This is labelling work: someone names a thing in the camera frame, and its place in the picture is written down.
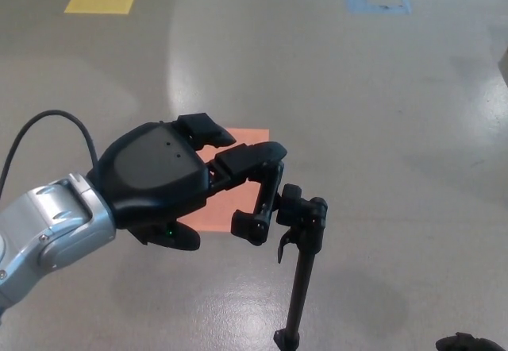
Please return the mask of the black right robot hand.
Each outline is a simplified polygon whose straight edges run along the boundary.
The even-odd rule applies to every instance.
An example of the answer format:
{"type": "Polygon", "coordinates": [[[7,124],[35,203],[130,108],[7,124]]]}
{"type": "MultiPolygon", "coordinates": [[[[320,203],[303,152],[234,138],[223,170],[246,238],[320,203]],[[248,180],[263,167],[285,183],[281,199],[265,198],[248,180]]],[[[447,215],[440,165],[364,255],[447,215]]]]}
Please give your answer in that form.
{"type": "Polygon", "coordinates": [[[437,351],[506,351],[490,339],[461,332],[439,339],[435,347],[437,351]]]}

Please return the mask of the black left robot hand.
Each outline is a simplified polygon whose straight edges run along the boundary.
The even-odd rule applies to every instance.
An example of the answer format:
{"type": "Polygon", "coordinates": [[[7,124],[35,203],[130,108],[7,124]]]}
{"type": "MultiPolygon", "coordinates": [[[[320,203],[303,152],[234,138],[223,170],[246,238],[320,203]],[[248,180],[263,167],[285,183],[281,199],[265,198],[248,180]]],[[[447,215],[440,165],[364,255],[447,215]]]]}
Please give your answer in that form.
{"type": "Polygon", "coordinates": [[[208,114],[148,122],[115,140],[87,176],[119,230],[141,244],[195,251],[200,236],[180,218],[208,198],[251,181],[260,185],[252,213],[236,210],[231,232],[254,246],[267,240],[286,149],[278,142],[237,144],[208,114]]]}

